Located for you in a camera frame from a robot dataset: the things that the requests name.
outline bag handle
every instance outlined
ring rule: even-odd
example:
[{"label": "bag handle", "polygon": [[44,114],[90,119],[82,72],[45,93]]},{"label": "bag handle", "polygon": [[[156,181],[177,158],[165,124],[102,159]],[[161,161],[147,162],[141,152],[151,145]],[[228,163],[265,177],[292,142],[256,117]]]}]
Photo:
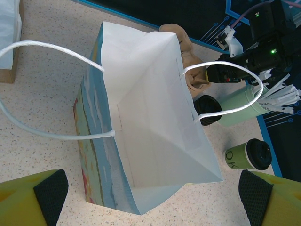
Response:
[{"label": "bag handle", "polygon": [[198,122],[198,121],[200,121],[203,118],[213,117],[213,116],[219,116],[219,115],[224,115],[224,114],[230,114],[230,113],[233,113],[233,112],[238,112],[238,111],[241,111],[243,109],[246,109],[247,107],[249,107],[252,104],[254,104],[260,98],[260,96],[262,95],[262,92],[263,92],[263,83],[262,83],[262,81],[260,80],[260,78],[256,74],[254,74],[252,71],[250,71],[250,70],[248,70],[248,69],[246,69],[246,68],[244,68],[242,66],[239,66],[239,65],[236,65],[236,64],[233,64],[233,63],[230,63],[230,62],[226,62],[226,61],[213,61],[213,62],[201,63],[201,64],[198,64],[198,65],[188,66],[188,67],[186,67],[184,69],[181,77],[185,76],[185,73],[187,71],[191,70],[191,69],[194,69],[194,68],[197,68],[197,67],[209,66],[209,65],[228,65],[228,66],[231,66],[231,67],[238,68],[238,69],[240,69],[242,71],[245,71],[249,75],[251,75],[252,77],[254,77],[256,79],[256,81],[258,82],[258,84],[260,86],[260,89],[259,89],[257,95],[255,96],[255,98],[252,101],[250,101],[248,104],[243,105],[243,106],[238,107],[238,108],[234,108],[232,110],[226,110],[226,111],[221,111],[221,112],[200,114],[198,116],[198,118],[196,118],[194,120],[195,122]]},{"label": "bag handle", "polygon": [[[89,60],[88,58],[73,52],[72,50],[69,50],[67,48],[64,47],[60,47],[60,46],[56,46],[53,44],[49,44],[49,43],[44,43],[44,42],[40,42],[40,41],[30,41],[30,40],[26,40],[26,41],[19,41],[19,42],[15,42],[7,47],[5,47],[4,49],[2,49],[0,51],[0,58],[3,57],[4,54],[6,54],[8,51],[20,47],[20,46],[42,46],[42,47],[47,47],[47,48],[53,48],[56,50],[59,50],[63,53],[69,54],[77,59],[80,59],[81,61],[86,62],[87,64],[97,68],[98,70],[100,70],[101,72],[104,72],[104,68],[101,67],[99,64]],[[243,110],[249,106],[251,106],[253,103],[255,103],[259,97],[261,96],[262,92],[263,92],[263,83],[262,81],[259,79],[259,77],[254,74],[253,72],[245,69],[244,67],[241,67],[239,65],[230,63],[230,62],[225,62],[225,61],[214,61],[214,62],[206,62],[206,63],[201,63],[198,65],[192,65],[189,67],[186,67],[181,75],[181,77],[183,77],[185,75],[185,73],[193,68],[197,68],[197,67],[202,67],[202,66],[207,66],[207,65],[228,65],[228,66],[232,66],[232,67],[236,67],[240,70],[243,70],[245,72],[247,72],[248,74],[250,74],[252,77],[254,77],[258,84],[260,85],[260,90],[257,93],[256,97],[254,98],[254,100],[250,101],[248,104],[242,106],[242,107],[238,107],[232,110],[227,110],[227,111],[221,111],[221,112],[216,112],[216,113],[207,113],[207,114],[201,114],[199,115],[199,117],[197,119],[195,119],[195,122],[198,122],[200,119],[205,118],[205,117],[212,117],[212,116],[218,116],[218,115],[224,115],[224,114],[229,114],[229,113],[233,113],[233,112],[238,112],[240,110]],[[54,134],[54,133],[47,133],[44,131],[40,131],[38,129],[34,129],[31,128],[29,126],[26,126],[25,124],[23,124],[22,122],[20,122],[19,120],[17,120],[10,112],[9,110],[4,106],[1,98],[0,98],[0,109],[3,111],[3,113],[8,117],[8,119],[15,124],[16,126],[18,126],[21,129],[24,129],[32,134],[35,135],[39,135],[42,137],[48,137],[48,138],[54,138],[54,139],[60,139],[60,140],[88,140],[88,139],[98,139],[98,138],[104,138],[104,137],[113,137],[115,135],[115,131],[111,130],[109,132],[106,133],[100,133],[100,134],[93,134],[93,135],[85,135],[85,136],[77,136],[77,135],[63,135],[63,134]]]}]

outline black rubber pad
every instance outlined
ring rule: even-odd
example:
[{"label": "black rubber pad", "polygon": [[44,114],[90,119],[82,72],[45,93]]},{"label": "black rubber pad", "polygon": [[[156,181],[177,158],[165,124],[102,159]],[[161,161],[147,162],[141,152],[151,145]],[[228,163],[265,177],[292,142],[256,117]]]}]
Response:
[{"label": "black rubber pad", "polygon": [[33,188],[47,226],[56,226],[67,193],[68,180],[60,169]]},{"label": "black rubber pad", "polygon": [[260,226],[268,207],[273,185],[244,170],[240,175],[238,192],[251,226]]}]

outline white countertop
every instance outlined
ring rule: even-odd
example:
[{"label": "white countertop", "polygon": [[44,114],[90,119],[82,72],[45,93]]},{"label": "white countertop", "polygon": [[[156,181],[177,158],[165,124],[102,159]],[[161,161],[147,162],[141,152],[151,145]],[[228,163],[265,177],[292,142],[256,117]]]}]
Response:
[{"label": "white countertop", "polygon": [[[38,40],[67,47],[89,57],[102,21],[144,32],[145,26],[97,11],[69,0],[24,0],[23,40]],[[219,53],[196,46],[204,61]],[[85,64],[58,51],[25,47],[20,51],[16,81],[0,84],[0,95],[14,116],[29,126],[54,133],[75,134],[73,103],[85,74]],[[212,84],[206,94],[215,98],[240,84]],[[262,140],[256,119],[231,128],[218,123],[205,127],[219,160],[224,182],[186,185],[169,200],[143,216],[87,203],[76,141],[33,136],[18,129],[0,112],[0,182],[30,174],[64,169],[69,192],[57,225],[60,226],[206,226],[250,225],[238,195],[241,171],[224,167],[221,154],[252,138]],[[273,174],[271,167],[265,171]]]}]

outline beige cloth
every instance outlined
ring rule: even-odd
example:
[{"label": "beige cloth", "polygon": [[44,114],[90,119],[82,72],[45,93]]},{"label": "beige cloth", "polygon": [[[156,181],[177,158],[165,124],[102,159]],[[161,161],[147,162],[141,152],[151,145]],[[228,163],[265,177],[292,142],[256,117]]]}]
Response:
[{"label": "beige cloth", "polygon": [[[172,32],[177,35],[180,44],[183,67],[197,65],[203,61],[193,54],[192,43],[183,28],[176,24],[165,24],[159,29],[160,32]],[[192,97],[196,97],[207,89],[211,83],[206,80],[206,68],[194,68],[186,72],[186,83]]]}]

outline white paper bag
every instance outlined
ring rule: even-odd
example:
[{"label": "white paper bag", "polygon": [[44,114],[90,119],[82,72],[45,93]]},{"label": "white paper bag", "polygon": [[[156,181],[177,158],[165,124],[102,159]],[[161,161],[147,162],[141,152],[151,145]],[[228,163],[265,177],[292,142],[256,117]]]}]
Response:
[{"label": "white paper bag", "polygon": [[[22,22],[19,14],[20,0],[0,0],[0,49],[20,41]],[[0,69],[11,69],[13,50],[0,59]]]},{"label": "white paper bag", "polygon": [[186,183],[222,181],[184,77],[176,34],[103,22],[74,105],[88,202],[144,214]]}]

